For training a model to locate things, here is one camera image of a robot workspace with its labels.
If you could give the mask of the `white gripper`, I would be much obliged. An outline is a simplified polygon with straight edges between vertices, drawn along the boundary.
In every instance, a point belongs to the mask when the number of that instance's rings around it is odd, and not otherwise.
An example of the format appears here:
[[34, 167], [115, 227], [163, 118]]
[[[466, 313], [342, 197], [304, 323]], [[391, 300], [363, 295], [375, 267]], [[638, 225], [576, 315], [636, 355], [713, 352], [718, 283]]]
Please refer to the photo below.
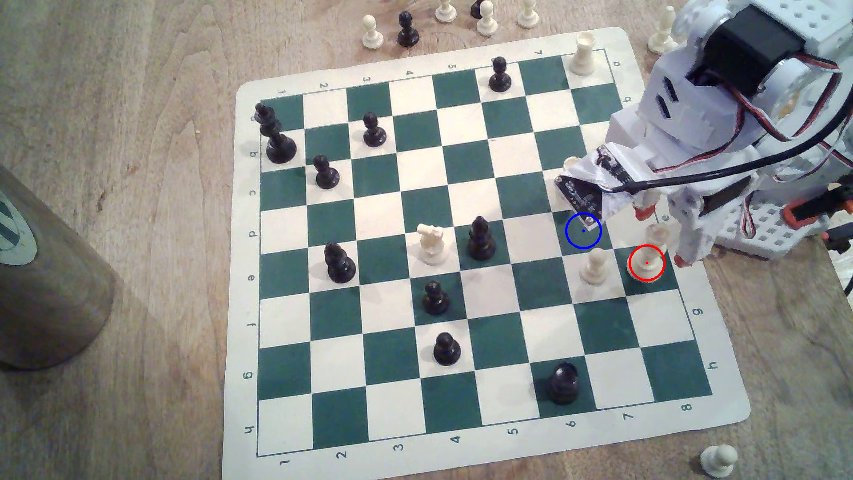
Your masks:
[[[605, 147], [610, 159], [633, 181], [711, 172], [757, 158], [752, 146], [758, 124], [722, 80], [721, 56], [706, 53], [699, 41], [688, 41], [657, 61], [642, 100], [613, 114]], [[749, 214], [756, 175], [742, 173], [727, 180], [683, 184], [662, 190], [605, 195], [605, 214], [613, 215], [630, 202], [638, 221], [650, 218], [661, 197], [680, 225], [677, 267], [690, 267], [707, 257], [720, 223], [704, 215], [737, 211]]]

